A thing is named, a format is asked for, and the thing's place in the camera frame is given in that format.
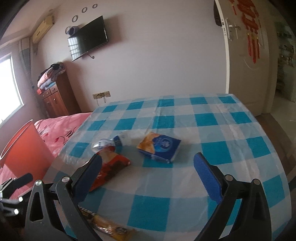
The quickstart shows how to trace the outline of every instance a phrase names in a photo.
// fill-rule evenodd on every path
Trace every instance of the window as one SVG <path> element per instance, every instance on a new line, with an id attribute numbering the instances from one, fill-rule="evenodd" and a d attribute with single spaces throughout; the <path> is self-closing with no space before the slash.
<path id="1" fill-rule="evenodd" d="M 11 55 L 0 60 L 0 85 L 0 123 L 2 123 L 23 106 L 15 82 Z"/>

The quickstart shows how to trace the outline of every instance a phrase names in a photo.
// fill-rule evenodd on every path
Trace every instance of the chinese knot decoration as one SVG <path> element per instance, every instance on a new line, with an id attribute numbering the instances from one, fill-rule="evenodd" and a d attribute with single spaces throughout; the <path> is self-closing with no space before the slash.
<path id="1" fill-rule="evenodd" d="M 235 0 L 229 0 L 232 4 L 234 14 L 237 15 L 235 10 L 234 2 Z M 242 22 L 247 29 L 247 38 L 248 38 L 248 52 L 249 56 L 253 57 L 254 64 L 257 59 L 260 59 L 260 45 L 258 40 L 258 30 L 261 28 L 261 23 L 259 19 L 259 13 L 256 10 L 255 5 L 252 0 L 237 0 L 237 8 L 242 13 Z"/>

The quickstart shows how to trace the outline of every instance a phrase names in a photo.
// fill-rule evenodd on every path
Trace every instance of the orange bucket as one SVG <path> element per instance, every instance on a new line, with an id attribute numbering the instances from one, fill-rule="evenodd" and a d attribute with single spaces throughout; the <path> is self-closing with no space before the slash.
<path id="1" fill-rule="evenodd" d="M 54 160 L 53 154 L 41 139 L 33 120 L 27 122 L 8 142 L 0 155 L 0 166 L 4 164 L 16 177 L 31 173 L 33 181 L 42 179 Z"/>

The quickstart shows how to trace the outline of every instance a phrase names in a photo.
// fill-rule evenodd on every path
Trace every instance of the cabinet door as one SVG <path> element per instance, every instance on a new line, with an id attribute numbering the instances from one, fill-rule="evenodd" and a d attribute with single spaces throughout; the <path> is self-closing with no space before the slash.
<path id="1" fill-rule="evenodd" d="M 56 115 L 56 113 L 54 111 L 54 108 L 52 106 L 52 100 L 51 100 L 50 96 L 43 99 L 43 102 L 44 102 L 45 108 L 46 108 L 46 110 L 47 110 L 47 112 L 49 114 L 49 117 L 50 118 L 56 118 L 57 115 Z"/>
<path id="2" fill-rule="evenodd" d="M 50 96 L 51 98 L 51 102 L 52 102 L 52 106 L 54 109 L 54 112 L 56 114 L 57 117 L 59 116 L 64 116 L 64 115 L 69 115 L 65 104 L 59 94 L 59 92 L 55 92 L 54 94 L 52 94 Z"/>

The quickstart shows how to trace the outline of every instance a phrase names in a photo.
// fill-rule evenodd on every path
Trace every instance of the blue and white tablecloth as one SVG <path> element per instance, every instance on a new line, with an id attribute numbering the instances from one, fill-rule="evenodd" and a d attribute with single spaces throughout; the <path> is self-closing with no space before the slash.
<path id="1" fill-rule="evenodd" d="M 98 107 L 66 143 L 44 180 L 73 174 L 93 156 L 91 143 L 123 130 L 130 130 L 133 138 L 132 146 L 121 149 L 131 165 L 89 193 L 81 206 L 135 228 L 131 241 L 197 237 L 216 207 L 193 167 L 197 152 L 239 181 L 261 180 L 273 238 L 291 218 L 289 187 L 278 155 L 260 124 L 231 94 L 152 97 Z M 173 164 L 149 160 L 137 151 L 136 145 L 151 130 L 182 140 Z M 237 200 L 224 235 L 239 205 Z"/>

